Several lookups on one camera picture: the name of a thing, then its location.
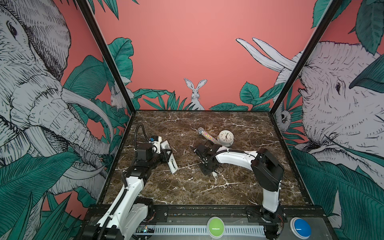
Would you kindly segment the white remote control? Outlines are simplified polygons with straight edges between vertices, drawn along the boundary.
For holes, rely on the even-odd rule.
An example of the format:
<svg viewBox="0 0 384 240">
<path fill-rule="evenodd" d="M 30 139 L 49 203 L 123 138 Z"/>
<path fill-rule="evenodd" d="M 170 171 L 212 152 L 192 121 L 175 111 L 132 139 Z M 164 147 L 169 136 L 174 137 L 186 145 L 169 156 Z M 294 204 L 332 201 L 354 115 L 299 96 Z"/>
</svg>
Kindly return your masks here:
<svg viewBox="0 0 384 240">
<path fill-rule="evenodd" d="M 165 162 L 168 164 L 171 173 L 175 174 L 176 171 L 179 169 L 179 167 L 176 163 L 173 150 L 171 149 L 171 146 L 168 140 L 161 142 L 160 146 L 161 146 L 161 153 L 164 155 L 164 158 L 165 158 Z"/>
</svg>

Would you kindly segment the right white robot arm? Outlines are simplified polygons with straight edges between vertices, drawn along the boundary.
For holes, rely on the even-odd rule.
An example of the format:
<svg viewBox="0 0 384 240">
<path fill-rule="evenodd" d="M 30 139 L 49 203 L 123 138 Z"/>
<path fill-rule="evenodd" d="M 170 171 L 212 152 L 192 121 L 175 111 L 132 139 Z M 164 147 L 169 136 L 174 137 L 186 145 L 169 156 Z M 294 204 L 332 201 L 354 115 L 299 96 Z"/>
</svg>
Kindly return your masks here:
<svg viewBox="0 0 384 240">
<path fill-rule="evenodd" d="M 204 175 L 215 173 L 223 164 L 252 171 L 263 188 L 262 209 L 271 214 L 277 212 L 285 169 L 270 151 L 265 148 L 258 151 L 242 151 L 217 144 L 200 144 L 191 149 L 199 157 L 200 169 Z"/>
</svg>

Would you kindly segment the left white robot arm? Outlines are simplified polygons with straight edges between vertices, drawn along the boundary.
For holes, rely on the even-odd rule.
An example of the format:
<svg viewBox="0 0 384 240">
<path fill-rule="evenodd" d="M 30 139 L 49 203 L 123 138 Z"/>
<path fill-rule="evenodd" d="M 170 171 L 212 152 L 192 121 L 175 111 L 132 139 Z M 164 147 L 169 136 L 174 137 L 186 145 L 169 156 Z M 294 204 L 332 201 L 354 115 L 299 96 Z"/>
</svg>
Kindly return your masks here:
<svg viewBox="0 0 384 240">
<path fill-rule="evenodd" d="M 134 143 L 135 157 L 122 173 L 123 186 L 117 197 L 97 223 L 82 227 L 79 240 L 129 240 L 142 222 L 155 218 L 153 200 L 139 194 L 158 165 L 167 164 L 172 174 L 179 168 L 167 140 L 143 135 L 144 143 Z"/>
</svg>

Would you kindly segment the glitter microphone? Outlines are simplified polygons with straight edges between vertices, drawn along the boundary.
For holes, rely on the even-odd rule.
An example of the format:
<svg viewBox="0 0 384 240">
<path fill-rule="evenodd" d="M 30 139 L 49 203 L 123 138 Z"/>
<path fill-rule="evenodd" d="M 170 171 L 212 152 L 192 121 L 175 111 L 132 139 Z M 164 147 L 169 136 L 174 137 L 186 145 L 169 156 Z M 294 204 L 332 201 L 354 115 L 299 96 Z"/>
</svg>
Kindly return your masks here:
<svg viewBox="0 0 384 240">
<path fill-rule="evenodd" d="M 211 134 L 209 134 L 204 128 L 198 128 L 197 132 L 199 135 L 202 135 L 205 139 L 211 141 L 212 143 L 217 145 L 220 144 L 219 141 L 216 138 L 214 138 Z"/>
</svg>

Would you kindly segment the white alarm clock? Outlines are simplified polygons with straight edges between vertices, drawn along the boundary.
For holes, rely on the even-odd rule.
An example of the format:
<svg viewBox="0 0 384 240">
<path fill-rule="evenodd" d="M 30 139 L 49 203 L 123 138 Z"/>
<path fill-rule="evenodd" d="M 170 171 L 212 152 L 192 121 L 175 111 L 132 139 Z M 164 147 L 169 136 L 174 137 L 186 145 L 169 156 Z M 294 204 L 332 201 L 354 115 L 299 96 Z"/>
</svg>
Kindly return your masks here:
<svg viewBox="0 0 384 240">
<path fill-rule="evenodd" d="M 223 130 L 218 135 L 218 141 L 222 146 L 229 148 L 234 143 L 234 134 L 229 130 Z"/>
</svg>

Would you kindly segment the green push button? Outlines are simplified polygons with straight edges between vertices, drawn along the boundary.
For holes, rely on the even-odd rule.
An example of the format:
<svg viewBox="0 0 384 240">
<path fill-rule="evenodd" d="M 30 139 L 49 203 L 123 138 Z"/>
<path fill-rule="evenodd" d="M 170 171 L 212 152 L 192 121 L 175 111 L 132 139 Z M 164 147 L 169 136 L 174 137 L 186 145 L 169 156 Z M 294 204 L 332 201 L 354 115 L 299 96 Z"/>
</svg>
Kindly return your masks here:
<svg viewBox="0 0 384 240">
<path fill-rule="evenodd" d="M 208 234 L 213 239 L 220 239 L 225 232 L 225 224 L 219 217 L 212 217 L 207 222 Z"/>
</svg>

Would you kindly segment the blue push button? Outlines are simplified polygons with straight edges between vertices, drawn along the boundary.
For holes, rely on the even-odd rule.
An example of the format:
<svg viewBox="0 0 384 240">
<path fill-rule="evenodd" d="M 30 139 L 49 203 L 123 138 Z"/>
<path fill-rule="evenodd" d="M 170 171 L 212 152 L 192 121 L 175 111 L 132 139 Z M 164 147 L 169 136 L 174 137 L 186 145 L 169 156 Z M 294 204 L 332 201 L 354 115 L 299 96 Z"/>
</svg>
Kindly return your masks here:
<svg viewBox="0 0 384 240">
<path fill-rule="evenodd" d="M 301 240 L 307 240 L 312 234 L 312 229 L 308 222 L 298 217 L 291 219 L 290 229 Z"/>
</svg>

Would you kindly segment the black front rail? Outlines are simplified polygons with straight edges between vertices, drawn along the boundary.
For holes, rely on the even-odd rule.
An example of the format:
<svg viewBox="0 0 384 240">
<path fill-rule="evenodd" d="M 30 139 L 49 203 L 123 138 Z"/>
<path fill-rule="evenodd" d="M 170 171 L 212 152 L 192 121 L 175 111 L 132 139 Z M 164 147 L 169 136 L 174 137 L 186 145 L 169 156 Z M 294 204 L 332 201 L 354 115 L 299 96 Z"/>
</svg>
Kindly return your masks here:
<svg viewBox="0 0 384 240">
<path fill-rule="evenodd" d="M 86 222 L 96 224 L 106 213 L 111 205 L 94 205 L 88 209 L 85 216 Z M 257 222 L 260 219 L 262 206 L 258 205 L 153 205 L 152 214 L 144 223 L 166 223 L 171 218 L 197 218 L 197 217 L 226 217 L 246 218 L 250 222 Z M 278 213 L 288 216 L 311 216 L 314 215 L 317 206 L 280 206 Z"/>
</svg>

